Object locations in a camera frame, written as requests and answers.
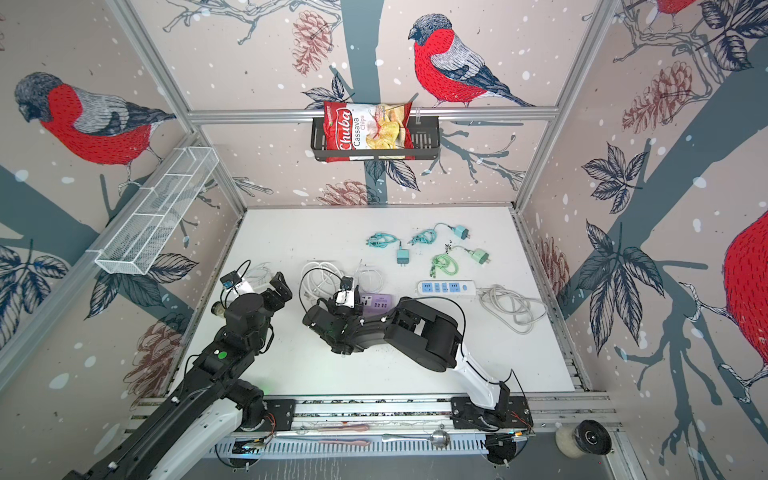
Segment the purple power strip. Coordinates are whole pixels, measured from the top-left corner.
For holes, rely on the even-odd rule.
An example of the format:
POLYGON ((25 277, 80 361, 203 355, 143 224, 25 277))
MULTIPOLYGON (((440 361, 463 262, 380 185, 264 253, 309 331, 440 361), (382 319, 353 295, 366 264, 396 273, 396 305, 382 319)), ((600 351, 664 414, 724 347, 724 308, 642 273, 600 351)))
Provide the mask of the purple power strip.
POLYGON ((360 296, 360 300, 363 305, 364 317, 385 314, 395 306, 393 296, 389 294, 364 293, 360 296))

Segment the white charger with cable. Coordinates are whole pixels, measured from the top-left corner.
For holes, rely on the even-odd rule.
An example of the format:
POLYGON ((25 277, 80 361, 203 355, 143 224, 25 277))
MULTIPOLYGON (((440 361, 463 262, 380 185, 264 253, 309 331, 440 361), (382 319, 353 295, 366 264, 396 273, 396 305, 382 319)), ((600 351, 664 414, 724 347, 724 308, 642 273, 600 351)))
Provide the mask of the white charger with cable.
POLYGON ((378 267, 369 265, 364 260, 358 263, 353 277, 360 290, 366 294, 382 293, 386 284, 383 272, 378 267))

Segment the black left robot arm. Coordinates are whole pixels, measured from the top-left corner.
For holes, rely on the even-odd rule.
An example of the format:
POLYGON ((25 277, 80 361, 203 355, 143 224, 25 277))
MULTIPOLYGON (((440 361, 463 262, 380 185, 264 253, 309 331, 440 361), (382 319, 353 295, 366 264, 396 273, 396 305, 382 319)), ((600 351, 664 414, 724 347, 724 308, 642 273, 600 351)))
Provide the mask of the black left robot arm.
POLYGON ((274 339, 273 315, 293 297, 281 272, 261 293, 246 292, 214 308, 225 325, 185 370, 164 402, 120 445, 67 479, 180 479, 237 429, 268 417, 263 391, 241 376, 274 339))

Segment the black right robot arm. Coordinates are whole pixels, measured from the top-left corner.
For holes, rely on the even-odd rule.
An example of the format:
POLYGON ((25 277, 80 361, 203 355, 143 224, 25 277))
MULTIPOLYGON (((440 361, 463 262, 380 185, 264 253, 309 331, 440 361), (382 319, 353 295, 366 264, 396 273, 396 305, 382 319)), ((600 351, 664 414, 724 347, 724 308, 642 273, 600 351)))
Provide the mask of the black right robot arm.
POLYGON ((305 310, 302 323, 338 355, 388 345, 421 367, 452 371, 463 381, 470 405, 452 414, 484 431, 497 431, 509 419, 510 389, 476 364, 464 347, 464 331, 450 315, 426 304, 424 297, 402 297, 387 312, 366 317, 357 289, 339 290, 305 310))

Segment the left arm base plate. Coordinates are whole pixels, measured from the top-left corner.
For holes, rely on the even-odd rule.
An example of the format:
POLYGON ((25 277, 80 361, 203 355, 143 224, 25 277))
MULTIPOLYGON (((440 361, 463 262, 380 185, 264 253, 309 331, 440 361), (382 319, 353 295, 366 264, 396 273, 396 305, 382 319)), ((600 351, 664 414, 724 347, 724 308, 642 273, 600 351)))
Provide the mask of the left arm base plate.
POLYGON ((238 430, 266 433, 290 431, 296 405, 295 399, 266 398, 252 402, 242 411, 238 430))

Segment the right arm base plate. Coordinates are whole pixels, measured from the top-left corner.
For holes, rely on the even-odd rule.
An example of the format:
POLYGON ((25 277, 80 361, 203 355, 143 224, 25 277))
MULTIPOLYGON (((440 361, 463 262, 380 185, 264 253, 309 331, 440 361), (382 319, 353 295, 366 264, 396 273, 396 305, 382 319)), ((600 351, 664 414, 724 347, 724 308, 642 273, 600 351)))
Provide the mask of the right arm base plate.
POLYGON ((484 409, 473 404, 467 396, 450 399, 450 419, 453 427, 464 430, 495 432, 499 430, 528 431, 533 420, 528 401, 523 396, 511 396, 494 409, 484 409))

